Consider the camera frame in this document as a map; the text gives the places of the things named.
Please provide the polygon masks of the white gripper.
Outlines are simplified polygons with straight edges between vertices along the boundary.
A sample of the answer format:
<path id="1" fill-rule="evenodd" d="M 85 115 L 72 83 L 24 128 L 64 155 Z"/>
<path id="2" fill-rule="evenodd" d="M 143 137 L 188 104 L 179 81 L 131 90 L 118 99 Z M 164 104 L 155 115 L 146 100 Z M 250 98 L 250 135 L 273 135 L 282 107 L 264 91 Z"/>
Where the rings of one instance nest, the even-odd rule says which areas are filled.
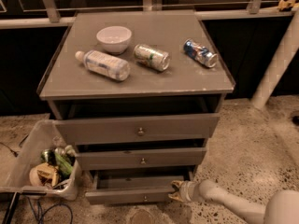
<path id="1" fill-rule="evenodd" d="M 168 197 L 171 200 L 178 202 L 198 202 L 200 199 L 199 195 L 199 184 L 192 181 L 173 180 L 171 185 L 174 189 L 179 189 L 178 192 L 170 193 Z"/>

